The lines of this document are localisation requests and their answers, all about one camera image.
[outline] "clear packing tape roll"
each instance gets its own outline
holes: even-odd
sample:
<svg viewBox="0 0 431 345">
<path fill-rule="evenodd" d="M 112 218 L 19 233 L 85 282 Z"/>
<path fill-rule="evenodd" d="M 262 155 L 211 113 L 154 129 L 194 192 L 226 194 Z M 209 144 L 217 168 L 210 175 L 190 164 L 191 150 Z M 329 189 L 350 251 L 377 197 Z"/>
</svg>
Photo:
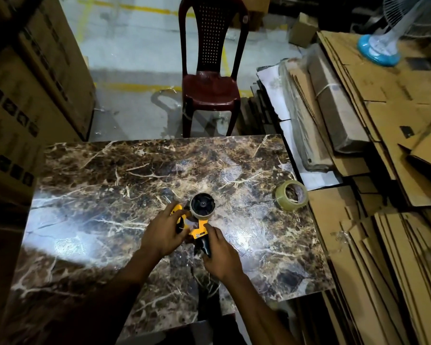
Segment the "clear packing tape roll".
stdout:
<svg viewBox="0 0 431 345">
<path fill-rule="evenodd" d="M 289 187 L 295 192 L 297 199 L 287 196 L 286 189 Z M 275 192 L 276 202 L 285 211 L 294 211 L 308 203 L 308 191 L 305 186 L 297 180 L 287 180 L 278 186 Z"/>
</svg>

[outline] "marble-patterned table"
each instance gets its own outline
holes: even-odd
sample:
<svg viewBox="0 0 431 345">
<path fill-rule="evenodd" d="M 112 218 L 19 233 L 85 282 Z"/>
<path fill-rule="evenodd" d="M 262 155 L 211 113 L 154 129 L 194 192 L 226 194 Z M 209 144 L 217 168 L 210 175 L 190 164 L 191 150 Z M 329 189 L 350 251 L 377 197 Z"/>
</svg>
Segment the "marble-patterned table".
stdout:
<svg viewBox="0 0 431 345">
<path fill-rule="evenodd" d="M 281 136 L 56 144 L 45 156 L 6 306 L 10 343 L 40 342 L 127 263 L 166 199 L 197 192 L 214 197 L 210 222 L 265 299 L 333 287 L 309 208 L 285 212 L 273 200 L 276 186 L 295 178 Z M 120 339 L 196 321 L 196 280 L 205 275 L 191 244 L 163 259 Z M 222 312 L 234 312 L 219 292 Z"/>
</svg>

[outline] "chair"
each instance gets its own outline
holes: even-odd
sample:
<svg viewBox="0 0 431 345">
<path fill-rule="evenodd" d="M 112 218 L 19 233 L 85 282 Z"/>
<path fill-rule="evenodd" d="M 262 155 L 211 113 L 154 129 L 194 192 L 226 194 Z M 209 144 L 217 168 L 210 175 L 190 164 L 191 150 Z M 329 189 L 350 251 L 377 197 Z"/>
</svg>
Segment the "chair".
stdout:
<svg viewBox="0 0 431 345">
<path fill-rule="evenodd" d="M 198 64 L 196 75 L 187 72 L 185 18 L 193 7 L 198 27 Z M 220 76 L 223 43 L 228 26 L 239 13 L 241 35 L 236 49 L 232 75 Z M 236 76 L 249 32 L 249 17 L 242 0 L 182 0 L 179 6 L 182 50 L 182 124 L 183 137 L 190 137 L 195 110 L 231 111 L 227 136 L 235 127 L 241 109 Z"/>
</svg>

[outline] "black strap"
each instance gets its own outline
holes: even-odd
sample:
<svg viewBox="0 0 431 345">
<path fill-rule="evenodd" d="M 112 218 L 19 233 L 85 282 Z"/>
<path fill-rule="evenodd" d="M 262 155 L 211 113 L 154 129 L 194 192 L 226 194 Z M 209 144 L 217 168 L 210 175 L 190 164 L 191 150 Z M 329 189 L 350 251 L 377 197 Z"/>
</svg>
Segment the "black strap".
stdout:
<svg viewBox="0 0 431 345">
<path fill-rule="evenodd" d="M 11 45 L 26 26 L 43 0 L 24 0 L 9 20 L 0 24 L 0 52 Z"/>
</svg>

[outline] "forearm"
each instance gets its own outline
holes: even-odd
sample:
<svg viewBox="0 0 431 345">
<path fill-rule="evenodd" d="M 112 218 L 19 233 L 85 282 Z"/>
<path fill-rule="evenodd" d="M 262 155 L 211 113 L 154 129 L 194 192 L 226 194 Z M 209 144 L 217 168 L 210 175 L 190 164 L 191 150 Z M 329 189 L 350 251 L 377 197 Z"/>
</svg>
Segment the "forearm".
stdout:
<svg viewBox="0 0 431 345">
<path fill-rule="evenodd" d="M 279 321 L 257 293 L 249 278 L 242 274 L 225 284 L 243 318 L 253 345 L 293 345 L 292 334 Z"/>
<path fill-rule="evenodd" d="M 103 289 L 72 310 L 47 339 L 48 344 L 115 344 L 134 302 L 159 258 L 138 250 Z"/>
</svg>

